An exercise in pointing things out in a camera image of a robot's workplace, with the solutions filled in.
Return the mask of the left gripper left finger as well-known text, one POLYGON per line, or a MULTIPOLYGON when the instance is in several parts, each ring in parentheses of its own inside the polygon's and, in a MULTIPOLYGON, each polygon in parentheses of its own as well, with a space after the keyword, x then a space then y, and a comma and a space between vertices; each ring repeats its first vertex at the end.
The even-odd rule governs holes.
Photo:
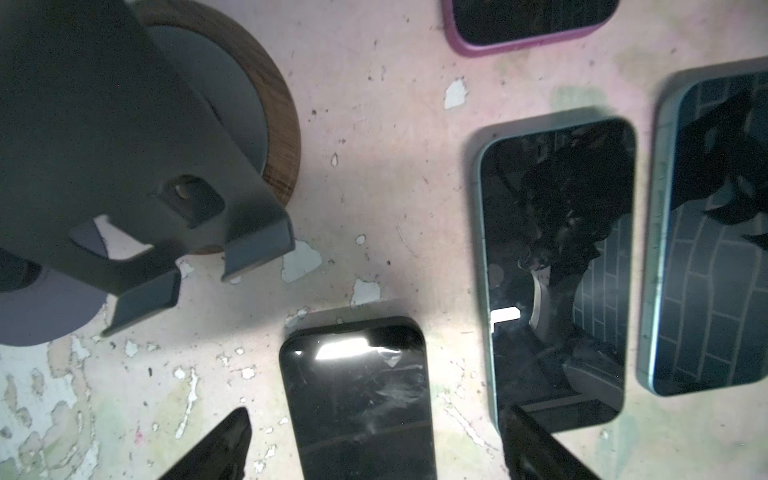
POLYGON ((244 479, 251 438, 252 426, 247 409, 238 407, 160 479, 244 479))

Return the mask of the purple-edged phone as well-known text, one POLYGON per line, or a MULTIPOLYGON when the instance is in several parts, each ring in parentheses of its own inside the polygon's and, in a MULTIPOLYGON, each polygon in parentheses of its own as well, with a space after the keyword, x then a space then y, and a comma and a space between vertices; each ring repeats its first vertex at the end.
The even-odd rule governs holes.
POLYGON ((495 420, 604 424, 625 394, 636 138, 621 118, 531 127, 477 153, 495 420))

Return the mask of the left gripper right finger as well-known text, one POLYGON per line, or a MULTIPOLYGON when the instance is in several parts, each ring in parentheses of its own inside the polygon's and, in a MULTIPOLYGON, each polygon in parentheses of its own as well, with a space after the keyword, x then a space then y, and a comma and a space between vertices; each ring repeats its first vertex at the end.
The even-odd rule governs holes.
POLYGON ((598 479, 592 470, 518 406, 511 406, 499 415, 499 432, 511 479, 598 479))

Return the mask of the teal-edged phone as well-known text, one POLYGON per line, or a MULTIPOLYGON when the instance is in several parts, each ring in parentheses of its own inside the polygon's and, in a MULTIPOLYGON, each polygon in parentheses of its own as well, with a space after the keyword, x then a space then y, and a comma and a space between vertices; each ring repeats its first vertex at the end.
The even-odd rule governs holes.
POLYGON ((639 381, 676 396, 767 375, 767 62, 677 73, 655 111, 639 381))

